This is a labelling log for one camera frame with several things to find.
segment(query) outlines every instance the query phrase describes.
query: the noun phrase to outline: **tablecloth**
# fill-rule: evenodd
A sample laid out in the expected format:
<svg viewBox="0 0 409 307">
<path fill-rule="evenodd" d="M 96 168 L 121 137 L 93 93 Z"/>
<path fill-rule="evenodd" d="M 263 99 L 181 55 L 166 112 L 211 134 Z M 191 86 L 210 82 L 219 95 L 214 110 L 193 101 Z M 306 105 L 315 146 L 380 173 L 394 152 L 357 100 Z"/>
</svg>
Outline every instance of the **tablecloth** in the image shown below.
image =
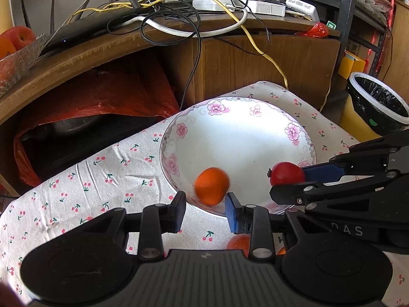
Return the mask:
<svg viewBox="0 0 409 307">
<path fill-rule="evenodd" d="M 347 152 L 349 146 L 357 143 L 316 109 L 277 84 L 260 81 L 225 96 L 260 99 L 293 116 L 312 139 L 318 163 Z M 0 280 L 15 289 L 24 302 L 29 302 L 19 272 L 29 251 L 109 209 L 124 207 L 132 213 L 141 212 L 147 205 L 170 203 L 175 190 L 162 173 L 159 147 L 172 119 L 113 144 L 13 201 L 0 217 Z M 136 253 L 138 236 L 130 234 L 128 253 Z M 232 236 L 227 219 L 187 204 L 181 230 L 177 234 L 163 234 L 162 239 L 167 252 L 171 248 L 224 249 Z M 275 244 L 277 249 L 282 247 L 279 235 L 275 236 Z M 394 271 L 384 303 L 388 306 L 408 303 L 407 257 L 390 254 L 388 257 Z"/>
</svg>

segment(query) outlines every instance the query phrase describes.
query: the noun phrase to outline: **green tag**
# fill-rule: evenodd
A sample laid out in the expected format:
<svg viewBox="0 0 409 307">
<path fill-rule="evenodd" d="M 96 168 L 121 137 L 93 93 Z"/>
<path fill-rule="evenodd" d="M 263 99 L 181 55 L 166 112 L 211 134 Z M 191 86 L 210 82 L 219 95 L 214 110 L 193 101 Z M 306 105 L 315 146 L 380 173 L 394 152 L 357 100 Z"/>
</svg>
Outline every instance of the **green tag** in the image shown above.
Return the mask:
<svg viewBox="0 0 409 307">
<path fill-rule="evenodd" d="M 328 21 L 327 26 L 328 28 L 334 29 L 334 30 L 337 28 L 337 25 L 331 21 Z"/>
</svg>

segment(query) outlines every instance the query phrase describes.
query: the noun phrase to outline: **white plate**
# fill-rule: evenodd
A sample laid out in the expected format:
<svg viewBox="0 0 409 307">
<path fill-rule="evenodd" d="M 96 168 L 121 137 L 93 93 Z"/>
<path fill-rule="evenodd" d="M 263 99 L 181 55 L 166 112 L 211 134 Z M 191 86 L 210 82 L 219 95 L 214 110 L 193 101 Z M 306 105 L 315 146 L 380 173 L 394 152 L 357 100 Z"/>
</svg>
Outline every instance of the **white plate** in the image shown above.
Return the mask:
<svg viewBox="0 0 409 307">
<path fill-rule="evenodd" d="M 195 195 L 193 183 L 200 173 L 219 167 L 241 204 L 280 213 L 289 206 L 271 200 L 267 171 L 283 161 L 316 164 L 311 139 L 282 109 L 251 98 L 220 97 L 190 107 L 175 117 L 160 145 L 160 164 L 170 185 L 183 190 L 189 203 L 221 216 L 224 202 L 211 207 Z"/>
</svg>

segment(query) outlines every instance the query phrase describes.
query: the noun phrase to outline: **red plastic bag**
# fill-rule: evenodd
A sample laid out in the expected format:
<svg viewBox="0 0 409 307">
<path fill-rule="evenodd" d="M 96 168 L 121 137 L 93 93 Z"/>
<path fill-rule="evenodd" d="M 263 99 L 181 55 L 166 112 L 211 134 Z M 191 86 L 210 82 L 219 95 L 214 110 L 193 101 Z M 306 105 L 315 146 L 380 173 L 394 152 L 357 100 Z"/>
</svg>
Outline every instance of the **red plastic bag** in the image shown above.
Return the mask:
<svg viewBox="0 0 409 307">
<path fill-rule="evenodd" d="M 24 108 L 22 122 L 14 136 L 14 157 L 20 179 L 34 187 L 42 182 L 20 140 L 21 135 L 36 126 L 109 113 L 167 118 L 178 111 L 163 69 L 149 50 L 95 67 Z"/>
<path fill-rule="evenodd" d="M 314 38 L 325 38 L 329 36 L 328 27 L 323 23 L 316 23 L 308 32 L 297 32 L 298 36 L 307 36 Z"/>
</svg>

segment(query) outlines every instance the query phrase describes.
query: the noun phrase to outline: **white device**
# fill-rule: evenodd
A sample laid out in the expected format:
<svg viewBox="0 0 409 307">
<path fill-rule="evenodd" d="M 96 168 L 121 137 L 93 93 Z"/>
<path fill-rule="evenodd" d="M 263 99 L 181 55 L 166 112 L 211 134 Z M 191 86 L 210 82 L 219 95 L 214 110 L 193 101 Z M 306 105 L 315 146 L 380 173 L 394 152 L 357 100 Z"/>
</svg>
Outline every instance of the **white device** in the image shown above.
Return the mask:
<svg viewBox="0 0 409 307">
<path fill-rule="evenodd" d="M 271 2 L 248 0 L 246 9 L 255 14 L 273 15 L 281 17 L 284 17 L 286 15 L 286 6 L 283 6 L 282 4 L 274 4 Z"/>
<path fill-rule="evenodd" d="M 314 22 L 320 21 L 316 8 L 312 4 L 308 4 L 301 0 L 287 0 L 286 5 L 289 8 L 309 16 Z"/>
<path fill-rule="evenodd" d="M 226 6 L 227 4 L 232 5 L 232 2 L 230 0 L 218 1 L 224 6 Z M 224 9 L 213 0 L 193 0 L 193 7 L 197 10 L 224 11 Z"/>
</svg>

